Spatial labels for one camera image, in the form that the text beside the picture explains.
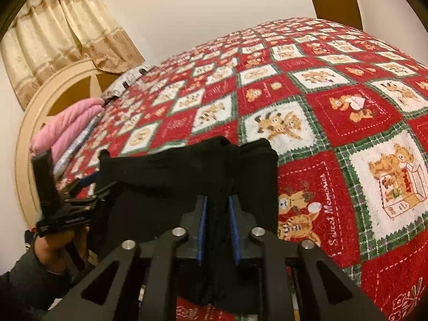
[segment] red bedspread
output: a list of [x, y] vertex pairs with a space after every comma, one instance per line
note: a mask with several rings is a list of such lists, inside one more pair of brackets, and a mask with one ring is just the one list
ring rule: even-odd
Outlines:
[[401, 320], [428, 278], [427, 75], [337, 23], [263, 23], [142, 77], [107, 109], [63, 184], [94, 172], [104, 148], [129, 156], [215, 135], [267, 138], [279, 156], [280, 238], [311, 238]]

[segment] wall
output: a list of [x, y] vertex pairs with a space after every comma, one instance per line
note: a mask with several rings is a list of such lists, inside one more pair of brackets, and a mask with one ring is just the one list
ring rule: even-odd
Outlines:
[[14, 182], [14, 153], [23, 111], [15, 97], [0, 55], [0, 274], [13, 267], [23, 254], [26, 226]]
[[428, 65], [428, 33], [406, 0], [358, 0], [364, 31]]
[[261, 22], [315, 17], [311, 0], [104, 0], [154, 62]]

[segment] dark sleeve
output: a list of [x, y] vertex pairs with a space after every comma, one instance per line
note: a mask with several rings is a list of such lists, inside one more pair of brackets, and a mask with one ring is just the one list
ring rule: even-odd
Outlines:
[[55, 298], [62, 298], [70, 288], [69, 276], [48, 272], [33, 246], [0, 279], [22, 309], [48, 310]]

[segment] curtain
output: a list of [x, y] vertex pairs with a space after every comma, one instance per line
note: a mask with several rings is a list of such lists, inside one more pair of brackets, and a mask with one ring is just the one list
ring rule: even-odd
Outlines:
[[144, 62], [102, 0], [28, 0], [1, 42], [6, 71], [23, 108], [40, 85], [83, 58], [112, 73]]

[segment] patterned blanket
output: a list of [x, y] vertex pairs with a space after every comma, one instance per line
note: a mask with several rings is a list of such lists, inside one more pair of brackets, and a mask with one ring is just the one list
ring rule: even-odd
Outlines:
[[215, 135], [267, 138], [279, 156], [279, 237], [312, 239], [389, 321], [401, 320], [428, 278], [427, 76], [350, 27], [263, 23], [140, 78], [106, 110], [62, 185], [94, 172], [104, 148], [130, 156]]

